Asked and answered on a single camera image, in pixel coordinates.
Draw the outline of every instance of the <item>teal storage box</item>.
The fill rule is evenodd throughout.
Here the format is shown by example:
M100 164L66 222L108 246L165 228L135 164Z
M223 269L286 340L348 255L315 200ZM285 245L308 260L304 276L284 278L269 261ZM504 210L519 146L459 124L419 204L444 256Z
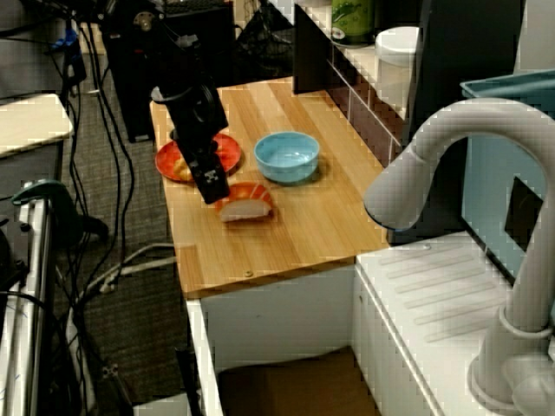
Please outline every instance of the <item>teal storage box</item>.
M555 119L555 70L462 82L461 86L466 98L520 101ZM518 177L543 199L544 174L520 146L495 136L483 139L473 136L468 141L462 217L516 277L525 252L505 232L513 181Z

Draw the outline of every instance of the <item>wooden countertop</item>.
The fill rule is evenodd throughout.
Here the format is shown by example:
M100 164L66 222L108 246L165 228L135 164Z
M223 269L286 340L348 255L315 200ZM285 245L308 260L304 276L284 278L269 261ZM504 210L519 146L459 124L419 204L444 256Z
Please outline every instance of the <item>wooden countertop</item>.
M362 195L382 166L325 92L294 95L291 79L219 90L243 156L229 183L257 180L274 212L264 221L222 223L193 185L163 178L181 288L198 299L353 263L387 247ZM169 141L166 108L152 105L156 145ZM299 131L318 140L318 175L307 185L281 186L258 171L252 149L266 134Z

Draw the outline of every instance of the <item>wooden board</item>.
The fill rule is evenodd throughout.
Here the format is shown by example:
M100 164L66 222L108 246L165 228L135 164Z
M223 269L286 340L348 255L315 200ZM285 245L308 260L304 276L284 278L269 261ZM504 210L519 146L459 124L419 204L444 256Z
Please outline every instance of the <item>wooden board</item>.
M353 263L387 247L385 233L364 210L362 195L382 166L325 92L294 95L291 79L221 88L229 120L223 133L243 149L230 184L256 180L275 209L265 221L221 223L193 185L163 179L181 287L197 299L305 276ZM153 104L157 147L169 141L166 108ZM258 171L252 149L269 133L299 131L318 140L318 175L282 186Z
M0 159L66 139L73 125L56 94L43 94L0 107Z

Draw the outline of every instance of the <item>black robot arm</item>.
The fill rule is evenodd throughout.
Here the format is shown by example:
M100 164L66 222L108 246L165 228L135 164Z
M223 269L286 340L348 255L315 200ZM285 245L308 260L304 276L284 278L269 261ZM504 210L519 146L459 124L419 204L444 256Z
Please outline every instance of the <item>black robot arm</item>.
M229 195L224 168L213 137L227 118L211 76L203 69L195 35L177 36L157 16L135 19L154 101L164 104L175 126L173 139L207 204Z

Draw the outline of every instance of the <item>jar lid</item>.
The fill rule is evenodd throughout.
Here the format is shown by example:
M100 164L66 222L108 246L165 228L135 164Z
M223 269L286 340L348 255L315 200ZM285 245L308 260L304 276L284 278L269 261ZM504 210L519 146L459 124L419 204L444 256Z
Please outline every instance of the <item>jar lid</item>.
M376 56L398 67L410 66L416 53L419 30L412 26L384 30L375 39Z

